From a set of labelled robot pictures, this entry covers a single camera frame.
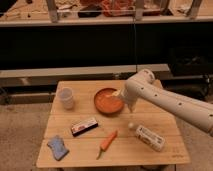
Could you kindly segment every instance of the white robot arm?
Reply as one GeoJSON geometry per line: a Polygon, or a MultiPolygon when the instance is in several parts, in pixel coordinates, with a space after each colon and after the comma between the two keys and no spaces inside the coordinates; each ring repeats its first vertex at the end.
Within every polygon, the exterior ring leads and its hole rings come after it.
{"type": "Polygon", "coordinates": [[[154,74],[144,69],[126,80],[118,97],[130,110],[137,98],[143,98],[213,136],[212,104],[157,88],[152,85],[154,81],[154,74]]]}

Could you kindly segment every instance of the tabletop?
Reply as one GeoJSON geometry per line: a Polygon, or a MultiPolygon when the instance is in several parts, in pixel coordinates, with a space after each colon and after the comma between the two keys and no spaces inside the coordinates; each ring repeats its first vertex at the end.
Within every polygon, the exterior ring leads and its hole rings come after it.
{"type": "MultiPolygon", "coordinates": [[[[160,81],[154,85],[161,87],[160,81]]],[[[127,106],[112,116],[100,114],[94,106],[94,96],[102,88],[122,89],[123,80],[101,81],[62,81],[57,91],[63,87],[73,90],[75,105],[71,110],[62,107],[55,97],[44,138],[37,160],[38,168],[98,167],[98,166],[136,166],[167,165],[189,163],[189,155],[182,140],[173,115],[163,109],[138,99],[131,113],[127,106]],[[73,137],[70,127],[82,120],[95,117],[99,126],[77,137],[73,137]],[[142,124],[165,138],[161,152],[154,151],[138,140],[134,132],[128,129],[128,123],[142,124]],[[99,144],[111,132],[118,130],[117,138],[112,142],[99,160],[99,144]],[[53,158],[47,142],[55,135],[63,138],[70,152],[61,160],[53,158]]]]}

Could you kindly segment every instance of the orange carrot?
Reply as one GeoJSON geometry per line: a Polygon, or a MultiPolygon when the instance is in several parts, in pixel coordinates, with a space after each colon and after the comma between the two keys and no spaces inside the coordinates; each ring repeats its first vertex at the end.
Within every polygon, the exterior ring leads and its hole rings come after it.
{"type": "Polygon", "coordinates": [[[115,139],[115,137],[117,137],[117,135],[118,131],[116,130],[112,132],[105,140],[103,140],[100,145],[101,150],[106,151],[111,142],[115,139]]]}
{"type": "Polygon", "coordinates": [[[117,137],[117,135],[118,135],[118,131],[116,130],[112,132],[106,139],[104,139],[101,142],[100,150],[99,150],[98,156],[96,157],[97,160],[100,158],[102,152],[105,152],[107,150],[107,148],[109,147],[111,142],[117,137]]]}

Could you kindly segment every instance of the white bottle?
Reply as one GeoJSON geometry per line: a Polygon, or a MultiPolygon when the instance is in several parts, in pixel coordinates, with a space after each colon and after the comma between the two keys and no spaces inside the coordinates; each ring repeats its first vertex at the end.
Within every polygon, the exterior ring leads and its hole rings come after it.
{"type": "Polygon", "coordinates": [[[156,133],[150,131],[148,128],[142,125],[136,125],[134,123],[129,123],[130,130],[135,131],[135,136],[142,140],[144,143],[148,144],[151,148],[156,151],[161,151],[165,144],[165,139],[157,135],[156,133]]]}

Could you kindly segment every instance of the white cup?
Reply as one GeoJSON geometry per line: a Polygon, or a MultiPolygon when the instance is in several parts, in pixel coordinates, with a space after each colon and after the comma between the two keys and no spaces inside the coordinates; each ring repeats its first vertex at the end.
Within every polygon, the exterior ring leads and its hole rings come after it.
{"type": "Polygon", "coordinates": [[[72,109],[74,106],[74,99],[72,89],[64,87],[57,92],[57,97],[59,98],[61,104],[65,109],[72,109]]]}

